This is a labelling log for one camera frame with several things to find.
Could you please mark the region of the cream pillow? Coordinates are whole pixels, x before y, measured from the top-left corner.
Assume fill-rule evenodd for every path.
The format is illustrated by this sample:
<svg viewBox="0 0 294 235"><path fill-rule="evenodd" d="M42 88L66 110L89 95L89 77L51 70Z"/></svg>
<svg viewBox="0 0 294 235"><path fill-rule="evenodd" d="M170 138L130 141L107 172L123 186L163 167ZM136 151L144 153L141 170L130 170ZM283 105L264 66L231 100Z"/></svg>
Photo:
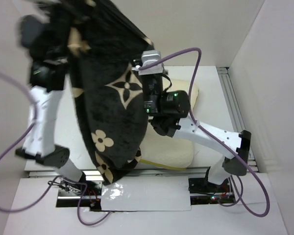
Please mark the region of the cream pillow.
<svg viewBox="0 0 294 235"><path fill-rule="evenodd" d="M160 136L151 124L147 126L140 150L142 157L136 169L184 170L194 157L191 141Z"/></svg>

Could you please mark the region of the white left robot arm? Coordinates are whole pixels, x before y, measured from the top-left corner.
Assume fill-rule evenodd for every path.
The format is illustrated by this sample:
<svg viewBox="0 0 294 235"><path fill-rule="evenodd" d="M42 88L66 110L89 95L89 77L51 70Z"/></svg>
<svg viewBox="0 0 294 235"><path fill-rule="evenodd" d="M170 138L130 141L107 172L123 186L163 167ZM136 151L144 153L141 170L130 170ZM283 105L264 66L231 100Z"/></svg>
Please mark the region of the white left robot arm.
<svg viewBox="0 0 294 235"><path fill-rule="evenodd" d="M71 192L82 195L87 189L86 175L70 160L70 150L54 142L57 112L68 72L71 24L69 14L51 17L48 23L26 16L21 23L21 42L28 47L32 59L28 83L34 104L29 111L29 121L34 126L15 153L54 168L70 182Z"/></svg>

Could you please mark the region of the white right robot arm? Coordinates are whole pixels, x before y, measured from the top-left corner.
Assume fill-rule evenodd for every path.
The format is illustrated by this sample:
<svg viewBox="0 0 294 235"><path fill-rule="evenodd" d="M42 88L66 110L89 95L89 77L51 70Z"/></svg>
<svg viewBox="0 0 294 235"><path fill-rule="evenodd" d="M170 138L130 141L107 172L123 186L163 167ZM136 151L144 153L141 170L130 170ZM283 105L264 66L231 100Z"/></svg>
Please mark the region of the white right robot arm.
<svg viewBox="0 0 294 235"><path fill-rule="evenodd" d="M220 188L226 178L245 176L248 171L251 133L230 132L199 122L191 113L189 95L184 90L163 88L165 74L142 75L144 110L160 136L185 139L221 153L222 158L208 168L204 186L209 192Z"/></svg>

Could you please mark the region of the black floral pillowcase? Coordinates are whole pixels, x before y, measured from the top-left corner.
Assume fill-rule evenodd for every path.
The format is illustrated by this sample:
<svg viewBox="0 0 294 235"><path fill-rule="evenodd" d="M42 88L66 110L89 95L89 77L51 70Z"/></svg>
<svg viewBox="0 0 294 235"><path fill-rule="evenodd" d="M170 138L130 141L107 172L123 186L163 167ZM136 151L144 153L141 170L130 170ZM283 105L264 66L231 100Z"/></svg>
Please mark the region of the black floral pillowcase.
<svg viewBox="0 0 294 235"><path fill-rule="evenodd" d="M153 42L109 0L40 0L48 17L30 47L32 87L54 94L69 75L91 161L110 185L141 158L148 116L134 60Z"/></svg>

